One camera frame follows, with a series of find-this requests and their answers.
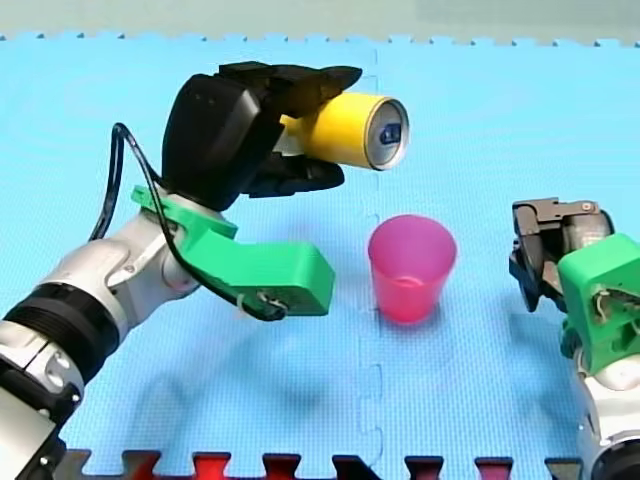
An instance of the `can lid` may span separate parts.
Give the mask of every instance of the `can lid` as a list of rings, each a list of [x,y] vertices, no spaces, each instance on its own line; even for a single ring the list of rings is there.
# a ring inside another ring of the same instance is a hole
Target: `can lid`
[[[397,100],[385,98],[371,115],[365,153],[372,168],[389,170],[405,155],[409,140],[409,117]]]

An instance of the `black cable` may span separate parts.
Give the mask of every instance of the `black cable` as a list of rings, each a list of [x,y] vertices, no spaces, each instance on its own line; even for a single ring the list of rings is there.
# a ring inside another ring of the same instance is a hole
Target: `black cable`
[[[104,238],[113,220],[113,213],[116,209],[118,201],[118,193],[120,192],[120,181],[122,180],[123,162],[118,161],[124,157],[124,142],[115,135],[111,136],[111,154],[109,155],[109,177],[107,178],[107,190],[105,192],[104,201],[102,202],[102,211],[93,228],[93,232],[89,236],[89,241]]]
[[[169,229],[167,218],[164,214],[164,208],[162,207],[162,201],[160,200],[160,194],[156,185],[164,188],[162,179],[155,172],[153,167],[147,161],[146,156],[138,146],[138,142],[133,137],[129,129],[122,123],[116,123],[111,130],[111,155],[109,157],[109,177],[107,181],[107,191],[105,193],[104,203],[102,206],[102,212],[96,223],[96,226],[91,234],[90,240],[96,240],[103,238],[109,228],[111,220],[113,219],[113,213],[115,211],[116,202],[118,199],[118,193],[120,190],[120,182],[122,179],[122,167],[124,163],[124,142],[129,144],[131,151],[133,152],[142,174],[147,182],[147,187],[151,193],[151,199],[158,215],[158,221],[162,234],[164,235],[167,247],[171,254],[175,257],[178,264],[200,285],[205,287],[210,292],[218,295],[227,302],[237,305],[238,299],[233,295],[219,289],[215,285],[212,285],[203,275],[201,275],[194,267],[192,267],[183,257],[180,255],[175,243],[173,241],[173,235]],[[261,312],[255,310],[248,305],[242,305],[243,311],[258,320],[274,321],[281,320],[286,315],[284,308],[269,304],[274,310],[271,313]]]

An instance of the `yellow can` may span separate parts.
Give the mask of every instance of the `yellow can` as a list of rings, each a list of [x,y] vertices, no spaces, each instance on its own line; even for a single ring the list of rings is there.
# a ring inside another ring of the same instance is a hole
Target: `yellow can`
[[[283,116],[283,139],[277,147],[331,163],[389,170],[404,157],[409,118],[390,97],[346,92],[324,104],[318,113],[293,119]]]

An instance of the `green 3d-printed bracket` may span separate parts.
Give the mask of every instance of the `green 3d-printed bracket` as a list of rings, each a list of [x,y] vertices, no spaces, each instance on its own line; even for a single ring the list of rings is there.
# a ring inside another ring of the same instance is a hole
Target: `green 3d-printed bracket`
[[[558,273],[569,315],[562,353],[584,354],[596,374],[611,363],[640,353],[640,246],[614,234],[565,255]]]
[[[136,187],[131,198],[155,212],[148,189]],[[329,312],[335,272],[320,251],[308,243],[243,245],[234,238],[237,227],[184,208],[163,198],[165,217],[184,228],[178,249],[199,273],[244,304],[257,305],[266,295],[287,306],[290,316],[320,316]]]

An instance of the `blue foam mat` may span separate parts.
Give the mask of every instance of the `blue foam mat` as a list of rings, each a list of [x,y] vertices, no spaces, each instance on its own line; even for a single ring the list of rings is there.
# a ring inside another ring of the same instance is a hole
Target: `blue foam mat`
[[[299,477],[330,477],[331,456],[346,453],[386,480],[407,477],[407,455],[441,455],[445,480],[475,478],[476,457],[512,457],[519,480],[575,455],[561,317],[548,305],[525,314],[507,273],[510,205],[593,199],[640,238],[640,50],[76,37],[0,42],[4,310],[90,233],[113,122],[159,166],[169,108],[195,72],[243,59],[359,66],[355,88],[398,97],[412,124],[410,153],[391,172],[349,169],[336,191],[232,207],[241,241],[323,250],[338,273],[331,315],[262,325],[206,292],[163,307],[63,431],[71,448],[93,451],[86,473],[120,473],[123,450],[158,449],[160,474],[190,473],[204,450],[231,452],[237,476],[263,473],[263,453],[299,453]],[[141,182],[129,162],[114,226],[135,212],[125,198]],[[414,331],[375,314],[365,254],[375,225],[405,212],[442,221],[460,250],[439,313]]]

